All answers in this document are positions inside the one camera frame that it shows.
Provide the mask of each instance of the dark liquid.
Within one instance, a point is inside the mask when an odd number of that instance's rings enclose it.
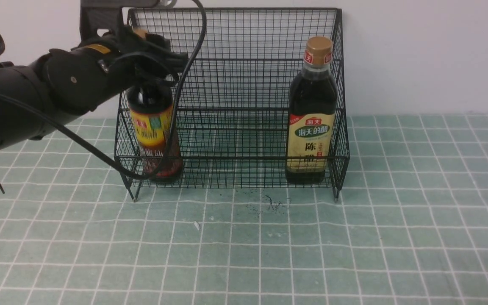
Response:
[[[312,72],[303,68],[291,83],[289,113],[296,116],[334,114],[337,98],[336,82],[329,71]],[[290,136],[294,135],[288,132],[288,141]],[[325,169],[290,172],[286,167],[285,176],[290,184],[317,184],[323,181]]]

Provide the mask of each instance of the black cable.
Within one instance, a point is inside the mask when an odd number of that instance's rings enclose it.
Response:
[[[163,60],[161,60],[161,58],[159,56],[157,56],[156,54],[151,54],[151,53],[148,53],[148,52],[131,52],[131,53],[127,53],[127,54],[124,54],[124,55],[121,55],[121,56],[118,56],[118,58],[116,58],[114,60],[114,62],[112,62],[112,64],[115,64],[116,62],[118,62],[119,60],[122,60],[122,59],[125,59],[125,58],[133,58],[133,57],[145,57],[149,60],[152,60],[153,62],[159,64],[159,66],[161,66],[161,68],[165,69],[165,71],[167,71],[169,73],[169,75],[171,75],[172,79],[174,79],[174,83],[170,83],[170,86],[174,86],[179,80],[180,80],[180,77],[178,77],[178,73],[176,73],[174,71],[174,69],[172,69],[170,66],[167,66]],[[150,78],[155,78],[155,79],[159,79],[158,77],[155,77],[153,75],[151,76],[148,76]]]
[[[21,102],[20,100],[8,97],[6,95],[0,94],[0,101],[2,102],[8,102],[9,104],[12,104],[14,106],[20,107],[27,112],[30,112],[31,114],[34,114],[35,116],[38,116],[40,119],[51,125],[52,127],[56,128],[58,131],[69,137],[69,139],[75,141],[78,145],[84,147],[87,151],[92,153],[94,156],[97,158],[101,159],[103,162],[108,164],[110,167],[114,168],[121,174],[124,174],[130,178],[137,179],[137,180],[147,180],[150,178],[154,178],[158,172],[161,171],[161,164],[164,164],[167,162],[167,159],[169,157],[170,149],[171,149],[171,144],[172,140],[175,135],[176,131],[176,112],[178,110],[178,102],[180,101],[180,94],[182,91],[182,88],[184,86],[184,81],[186,79],[186,76],[188,75],[191,65],[195,61],[195,58],[197,57],[197,54],[201,50],[201,46],[205,40],[206,36],[206,31],[207,31],[207,15],[205,12],[205,8],[200,2],[200,0],[192,0],[197,4],[197,7],[199,8],[201,12],[201,17],[202,17],[202,27],[201,27],[201,33],[199,35],[199,38],[197,40],[197,45],[195,46],[195,49],[193,50],[193,53],[191,54],[188,63],[186,64],[186,67],[184,68],[184,71],[182,72],[182,76],[180,77],[180,80],[178,81],[178,87],[176,87],[176,94],[175,94],[175,100],[174,100],[174,107],[172,110],[172,119],[171,119],[171,128],[170,128],[170,133],[169,137],[167,138],[167,146],[165,148],[165,151],[163,153],[163,156],[161,157],[161,160],[157,167],[153,170],[153,172],[147,174],[147,175],[139,175],[136,174],[135,172],[132,172],[128,170],[127,168],[124,168],[120,162],[116,162],[115,160],[112,160],[110,157],[105,155],[102,151],[97,149],[95,146],[91,145],[89,142],[86,140],[82,139],[80,136],[76,135],[73,131],[70,131],[67,127],[64,125],[56,122],[43,112],[37,110],[36,108],[33,108],[29,106],[28,104],[25,104]]]

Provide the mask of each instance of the sauce bottle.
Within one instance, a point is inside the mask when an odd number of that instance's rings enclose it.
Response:
[[[291,83],[285,169],[290,184],[317,184],[325,177],[327,160],[317,157],[329,155],[333,137],[338,90],[332,60],[333,42],[310,38],[302,70]]]
[[[167,146],[172,118],[172,92],[163,86],[135,86],[128,91],[128,103],[145,174],[159,165]],[[173,137],[169,158],[151,178],[155,183],[172,183],[182,175],[184,162],[180,155],[178,133]]]

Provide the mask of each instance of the red label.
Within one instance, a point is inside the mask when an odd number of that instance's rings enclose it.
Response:
[[[309,64],[312,64],[313,62],[313,55],[308,52],[308,50],[304,50],[304,61],[306,61]]]
[[[137,119],[136,119],[136,120],[135,120],[135,123],[136,123],[136,124],[137,124],[137,126],[138,126],[138,127],[140,127],[140,128],[144,128],[144,129],[148,128],[148,126],[147,126],[146,122],[144,122],[144,121],[141,121],[141,120],[137,120]]]
[[[321,125],[322,120],[320,118],[309,118],[306,120],[306,126],[319,126]]]
[[[293,125],[296,122],[300,121],[302,118],[304,118],[304,116],[296,116],[294,114],[290,114],[289,115],[289,124]]]
[[[324,60],[324,64],[328,64],[329,62],[331,62],[331,60],[333,60],[333,55],[331,53],[325,55],[325,60]]]

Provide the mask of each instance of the gold bottle cap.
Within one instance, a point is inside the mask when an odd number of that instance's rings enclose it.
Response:
[[[333,60],[333,41],[323,36],[308,39],[304,61],[314,66],[323,66]]]

